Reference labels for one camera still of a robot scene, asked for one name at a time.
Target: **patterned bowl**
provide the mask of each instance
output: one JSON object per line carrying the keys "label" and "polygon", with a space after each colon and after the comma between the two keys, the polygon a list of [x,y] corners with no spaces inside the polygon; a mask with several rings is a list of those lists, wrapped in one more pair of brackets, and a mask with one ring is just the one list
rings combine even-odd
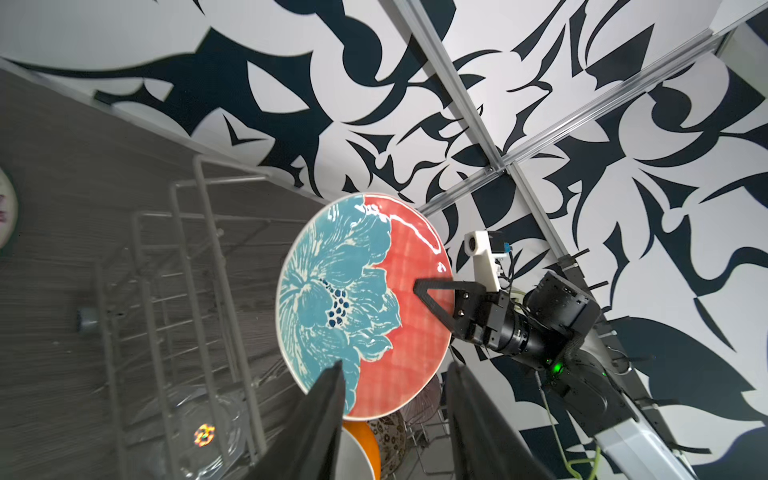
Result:
{"label": "patterned bowl", "polygon": [[[283,263],[276,294],[280,352],[304,392],[338,359],[344,419],[377,419],[435,375],[450,332],[413,293],[418,278],[452,278],[445,248],[417,210],[381,194],[323,208]],[[432,293],[447,311],[453,292]]]}
{"label": "patterned bowl", "polygon": [[387,478],[397,470],[406,456],[406,423],[400,412],[394,412],[380,419],[369,420],[368,425],[379,443],[381,478]]}

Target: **white wire rack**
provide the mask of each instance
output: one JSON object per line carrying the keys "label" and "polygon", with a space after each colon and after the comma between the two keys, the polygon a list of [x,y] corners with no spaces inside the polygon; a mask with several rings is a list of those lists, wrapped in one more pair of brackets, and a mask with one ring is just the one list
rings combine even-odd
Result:
{"label": "white wire rack", "polygon": [[[182,386],[204,389],[192,402],[207,406],[214,425],[228,420],[225,397],[244,405],[246,453],[235,452],[224,432],[208,447],[218,450],[217,468],[228,478],[255,465],[301,398],[277,349],[273,302],[280,265],[306,220],[214,213],[209,187],[242,188],[267,176],[206,178],[204,163],[222,165],[195,157],[194,179],[169,186],[170,211],[134,212],[130,238],[95,266],[121,480],[132,478],[131,453],[146,444],[164,445],[169,478],[210,478],[190,477],[182,465],[180,405],[169,400]],[[193,211],[180,208],[184,190],[197,193],[184,203]],[[137,421],[147,402],[157,412]],[[158,434],[136,441],[153,424]]]}
{"label": "white wire rack", "polygon": [[[439,427],[442,431],[438,434],[431,432],[435,427]],[[409,445],[409,449],[415,450],[419,458],[419,466],[421,467],[424,476],[445,478],[448,475],[449,478],[454,478],[455,472],[453,468],[446,469],[444,467],[442,470],[427,469],[425,465],[426,461],[424,459],[424,453],[428,449],[433,449],[438,440],[446,440],[447,446],[450,447],[451,432],[448,420],[437,418],[433,423],[419,422],[414,425],[409,425],[406,429],[406,433],[408,434],[409,440],[413,442],[413,445]]]}

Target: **patterned wall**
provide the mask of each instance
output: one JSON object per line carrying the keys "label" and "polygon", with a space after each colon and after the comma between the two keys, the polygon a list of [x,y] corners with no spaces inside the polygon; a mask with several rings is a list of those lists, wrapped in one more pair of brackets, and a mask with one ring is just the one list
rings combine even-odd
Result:
{"label": "patterned wall", "polygon": [[[765,470],[767,148],[768,101],[708,55],[521,164],[567,248],[588,249],[578,259],[587,283],[607,281],[594,295],[626,354],[642,359],[635,369],[677,444],[697,449],[686,456],[702,480]],[[514,195],[506,179],[478,190],[457,204],[456,230],[505,232],[519,256],[515,282],[528,288],[554,257]],[[472,278],[451,215],[432,219],[458,276]],[[533,453],[569,478],[535,381],[510,359],[453,347]],[[568,458],[594,456],[555,408]],[[614,476],[623,478],[605,462],[598,478]]]}
{"label": "patterned wall", "polygon": [[[706,29],[720,0],[422,3],[507,150]],[[326,199],[420,206],[487,164],[386,1],[5,2],[0,56]]]}

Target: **orange bowl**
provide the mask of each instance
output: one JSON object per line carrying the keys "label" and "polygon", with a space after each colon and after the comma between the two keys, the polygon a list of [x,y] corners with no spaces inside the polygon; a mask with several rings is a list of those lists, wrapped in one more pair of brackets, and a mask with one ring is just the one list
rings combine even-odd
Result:
{"label": "orange bowl", "polygon": [[382,461],[379,453],[379,443],[376,441],[376,436],[373,435],[371,427],[366,422],[349,422],[344,421],[344,428],[347,432],[351,433],[355,440],[362,446],[368,456],[371,467],[373,468],[373,474],[376,480],[381,479]]}

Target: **gray wood surface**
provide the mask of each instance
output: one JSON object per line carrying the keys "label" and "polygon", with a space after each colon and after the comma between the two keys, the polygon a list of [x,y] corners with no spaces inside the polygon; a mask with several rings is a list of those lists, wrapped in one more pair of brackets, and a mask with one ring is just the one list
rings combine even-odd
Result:
{"label": "gray wood surface", "polygon": [[[101,338],[75,332],[76,310],[95,304],[94,258],[127,239],[131,211],[167,209],[167,183],[192,178],[192,155],[0,71],[0,167],[15,182],[21,204],[15,239],[0,257],[0,478],[116,478],[107,391],[100,388]],[[223,213],[308,219],[321,207],[272,184],[211,196]],[[191,195],[182,208],[194,208]],[[275,235],[292,240],[297,231]],[[251,261],[259,275],[276,280],[284,253],[251,249],[230,268],[251,274]],[[273,298],[273,290],[237,298],[249,312],[240,324],[256,356],[255,374],[280,355]],[[205,302],[210,298],[201,298]],[[191,336],[181,336],[179,348],[184,345],[192,345]],[[212,347],[212,355],[221,361],[223,351]],[[180,369],[191,371],[194,363]],[[137,394],[152,393],[149,372],[131,381]],[[268,425],[290,403],[281,406],[282,412],[266,408]]]}

